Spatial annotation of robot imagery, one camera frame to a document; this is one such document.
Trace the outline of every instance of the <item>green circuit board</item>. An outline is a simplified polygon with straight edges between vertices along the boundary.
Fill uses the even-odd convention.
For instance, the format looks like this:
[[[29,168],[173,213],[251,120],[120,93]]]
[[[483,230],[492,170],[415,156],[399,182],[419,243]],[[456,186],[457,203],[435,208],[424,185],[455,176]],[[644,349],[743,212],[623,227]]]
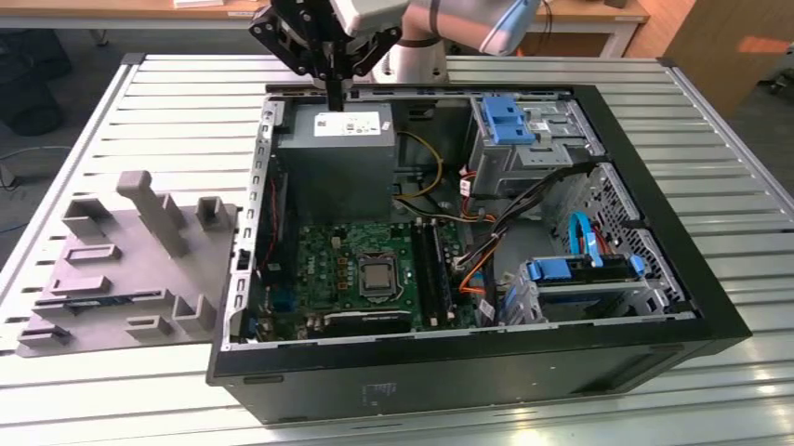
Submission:
[[[455,226],[439,226],[437,235],[445,247],[445,256],[459,256],[461,245]],[[423,324],[415,282],[409,224],[304,226],[299,230],[296,262],[296,307],[292,314],[279,315],[280,321],[275,323],[279,337],[300,337],[292,333],[292,326],[299,321],[337,311],[409,311],[413,329],[428,329]],[[385,297],[365,296],[361,292],[361,265],[379,262],[393,266],[396,291]],[[469,306],[459,306],[456,313],[456,325],[469,327],[473,323]]]

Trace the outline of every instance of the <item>cpu socket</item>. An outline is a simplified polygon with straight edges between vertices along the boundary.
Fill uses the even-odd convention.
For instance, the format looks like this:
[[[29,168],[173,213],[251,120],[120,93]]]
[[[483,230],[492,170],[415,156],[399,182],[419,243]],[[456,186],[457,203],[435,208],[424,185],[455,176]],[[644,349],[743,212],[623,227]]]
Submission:
[[[397,269],[393,254],[359,256],[359,294],[372,303],[397,295]]]

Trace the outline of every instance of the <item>blue plastic clip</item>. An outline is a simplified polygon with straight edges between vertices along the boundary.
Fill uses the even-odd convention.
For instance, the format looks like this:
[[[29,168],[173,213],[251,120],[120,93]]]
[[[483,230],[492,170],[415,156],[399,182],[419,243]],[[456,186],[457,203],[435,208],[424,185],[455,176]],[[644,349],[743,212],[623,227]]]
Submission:
[[[543,258],[535,262],[540,266],[543,279],[553,281],[572,277],[568,261],[564,258]]]
[[[636,275],[638,276],[644,276],[644,261],[643,258],[639,257],[636,254],[632,254],[628,257],[628,263],[631,264],[631,267],[634,267],[634,270],[636,271]]]
[[[576,242],[577,238],[575,236],[576,227],[581,228],[581,234],[584,234],[584,249],[591,257],[592,265],[595,267],[603,267],[604,261],[601,260],[600,253],[597,251],[597,240],[595,239],[595,233],[591,229],[591,221],[581,211],[575,211],[568,218],[568,241],[571,243],[571,254],[581,254],[579,253],[579,243]]]
[[[524,124],[523,109],[511,98],[492,96],[483,98],[483,111],[491,126],[491,139],[495,144],[532,144],[535,134]]]
[[[525,267],[529,271],[529,279],[532,281],[539,281],[540,277],[543,277],[543,276],[540,275],[540,270],[537,268],[537,264],[535,262],[532,262]]]

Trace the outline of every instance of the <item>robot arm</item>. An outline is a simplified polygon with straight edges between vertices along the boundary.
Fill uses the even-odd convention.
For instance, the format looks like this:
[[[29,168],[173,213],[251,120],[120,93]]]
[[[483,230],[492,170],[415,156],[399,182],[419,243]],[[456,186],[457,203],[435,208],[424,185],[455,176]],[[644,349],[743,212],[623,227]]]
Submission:
[[[327,92],[328,109],[344,109],[352,77],[369,73],[396,45],[388,72],[397,82],[436,82],[443,41],[480,52],[512,52],[525,34],[539,0],[271,0],[255,14],[249,32],[297,74],[309,74]],[[427,54],[440,55],[423,63]]]

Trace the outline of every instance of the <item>power supply label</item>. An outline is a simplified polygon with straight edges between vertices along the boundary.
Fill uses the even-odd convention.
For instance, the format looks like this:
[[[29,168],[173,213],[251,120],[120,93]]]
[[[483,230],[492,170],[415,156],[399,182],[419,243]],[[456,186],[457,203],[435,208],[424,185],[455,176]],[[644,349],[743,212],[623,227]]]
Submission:
[[[355,137],[379,134],[380,115],[376,111],[328,111],[317,113],[313,117],[315,137]]]

